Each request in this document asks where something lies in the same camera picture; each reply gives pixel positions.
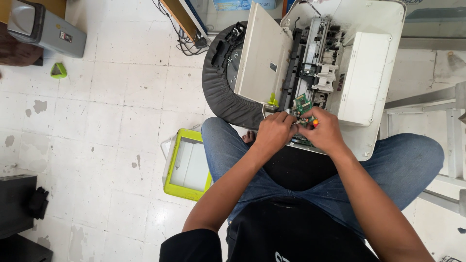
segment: label sticker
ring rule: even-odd
[[[343,87],[343,80],[345,79],[345,74],[340,75],[340,81],[338,82],[337,91],[341,91]]]
[[[60,31],[60,38],[70,43],[73,42],[73,37],[63,31]]]

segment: bare foot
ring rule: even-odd
[[[249,130],[246,135],[242,136],[241,138],[243,139],[244,143],[253,142],[256,139],[256,134]]]

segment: black t-shirt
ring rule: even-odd
[[[306,200],[270,198],[247,205],[227,229],[228,261],[379,261],[363,240]],[[195,229],[167,239],[160,262],[222,261],[219,236]]]

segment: jeans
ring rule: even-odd
[[[202,139],[214,182],[249,150],[237,131],[217,117],[204,122]],[[442,168],[443,161],[443,149],[435,140],[406,133],[377,141],[372,157],[361,162],[361,165],[397,207],[403,210],[432,182]],[[276,184],[261,168],[244,190],[227,221],[231,222],[253,201],[280,196],[305,199],[335,221],[352,229],[359,237],[365,238],[338,174],[311,189],[292,191]]]

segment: hand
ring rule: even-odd
[[[314,146],[324,150],[330,157],[336,152],[347,150],[343,141],[338,118],[320,107],[313,107],[304,113],[301,118],[314,116],[319,120],[317,127],[313,128],[312,123],[306,127],[298,124],[298,132],[309,139]]]
[[[296,118],[284,111],[266,117],[259,125],[253,147],[272,157],[298,132],[295,122]]]

